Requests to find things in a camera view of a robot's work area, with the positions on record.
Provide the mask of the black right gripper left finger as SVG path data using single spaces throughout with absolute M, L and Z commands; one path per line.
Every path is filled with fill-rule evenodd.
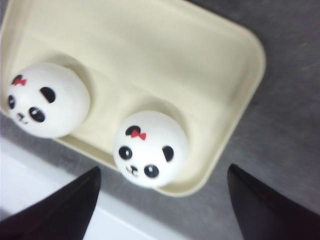
M 95 210 L 101 170 L 93 167 L 0 223 L 2 240 L 81 240 Z

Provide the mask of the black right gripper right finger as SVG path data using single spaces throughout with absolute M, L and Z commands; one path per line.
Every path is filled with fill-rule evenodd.
M 235 164 L 227 170 L 232 208 L 245 240 L 318 240 L 319 214 L 285 197 Z

